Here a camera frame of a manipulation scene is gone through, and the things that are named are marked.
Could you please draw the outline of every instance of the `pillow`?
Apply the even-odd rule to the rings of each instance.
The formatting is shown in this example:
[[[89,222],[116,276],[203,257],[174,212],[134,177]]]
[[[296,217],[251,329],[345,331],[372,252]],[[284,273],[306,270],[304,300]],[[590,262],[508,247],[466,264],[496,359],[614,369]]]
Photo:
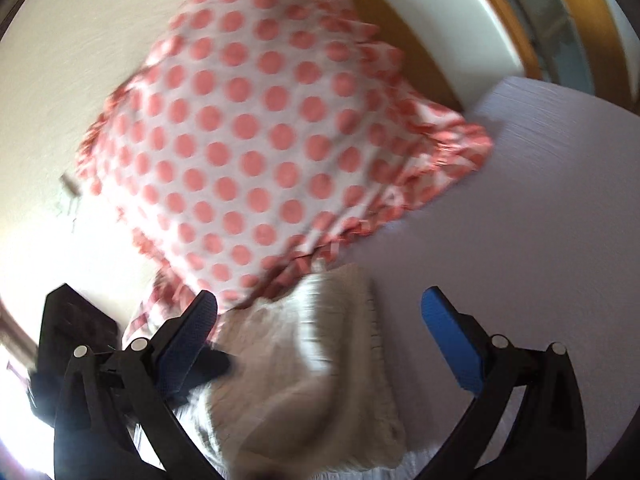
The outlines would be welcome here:
[[[188,0],[79,152],[141,250],[221,310],[273,297],[477,169],[351,0]]]

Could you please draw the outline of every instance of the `dark object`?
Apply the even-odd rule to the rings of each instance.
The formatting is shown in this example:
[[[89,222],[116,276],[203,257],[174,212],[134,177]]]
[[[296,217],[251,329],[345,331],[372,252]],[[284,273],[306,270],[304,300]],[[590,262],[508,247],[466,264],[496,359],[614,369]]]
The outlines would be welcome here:
[[[56,417],[57,480],[220,480],[166,404],[190,381],[188,373],[215,322],[215,298],[201,292],[182,317],[167,321],[151,340],[124,351],[94,354],[76,348]],[[437,287],[425,291],[422,316],[460,386],[475,395],[450,437],[417,480],[584,480],[586,431],[580,391],[566,349],[514,347],[489,337],[460,314]],[[228,368],[212,361],[210,380]],[[511,391],[526,386],[516,421],[500,455],[476,467]],[[123,423],[126,397],[166,471],[138,456]],[[591,480],[640,478],[634,424]]]
[[[216,322],[215,297],[203,291],[182,316],[170,319],[151,339],[125,350],[74,350],[55,423],[56,480],[221,480],[167,405],[199,380],[229,368],[226,354],[201,350]],[[208,376],[189,377],[197,359],[209,361]],[[140,459],[125,424],[130,409],[166,471]]]
[[[436,286],[422,297],[422,317],[460,387],[476,398],[419,480],[584,480],[587,439],[580,390],[560,343],[546,351],[516,348],[459,314]],[[500,455],[476,468],[511,391],[527,386]]]
[[[118,325],[65,283],[45,300],[36,369],[30,373],[31,409],[50,426],[66,366],[81,344],[96,352],[117,350]]]

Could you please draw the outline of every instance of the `white blanket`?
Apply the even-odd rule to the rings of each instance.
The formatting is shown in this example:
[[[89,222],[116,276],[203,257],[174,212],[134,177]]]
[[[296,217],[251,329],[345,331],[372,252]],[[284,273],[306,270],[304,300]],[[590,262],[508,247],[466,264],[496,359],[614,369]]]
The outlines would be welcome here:
[[[358,267],[311,274],[280,300],[226,313],[217,345],[234,356],[232,372],[201,388],[180,419],[226,476],[399,465],[404,430]]]

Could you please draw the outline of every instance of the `metal screw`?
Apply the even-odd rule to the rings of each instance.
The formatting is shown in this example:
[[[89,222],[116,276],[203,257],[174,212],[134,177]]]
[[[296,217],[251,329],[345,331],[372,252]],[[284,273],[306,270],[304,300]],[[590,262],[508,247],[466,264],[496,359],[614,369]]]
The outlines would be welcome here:
[[[74,357],[84,357],[88,351],[88,348],[84,345],[76,347],[74,350]]]
[[[566,354],[566,346],[564,346],[562,343],[553,343],[551,345],[551,349],[558,355]]]
[[[133,343],[131,343],[131,349],[135,352],[142,352],[146,348],[146,345],[148,345],[148,343],[148,340],[143,337],[139,337],[138,339],[135,339]]]
[[[496,348],[507,348],[509,346],[509,340],[503,335],[494,335],[491,338],[491,344]]]

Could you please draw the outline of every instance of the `fabric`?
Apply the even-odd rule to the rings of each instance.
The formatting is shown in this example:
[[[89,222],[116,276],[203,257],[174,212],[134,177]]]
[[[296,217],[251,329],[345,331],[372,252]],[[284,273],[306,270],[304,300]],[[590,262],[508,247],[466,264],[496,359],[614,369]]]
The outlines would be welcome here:
[[[158,270],[122,335],[122,348],[139,337],[151,339],[167,319],[181,316],[194,298],[170,268]]]
[[[275,297],[490,150],[375,31],[351,0],[188,0],[108,99],[80,173],[221,311]]]
[[[216,345],[233,356],[232,371],[196,394],[181,423],[232,479],[397,466],[404,429],[375,317],[353,265],[228,312]]]

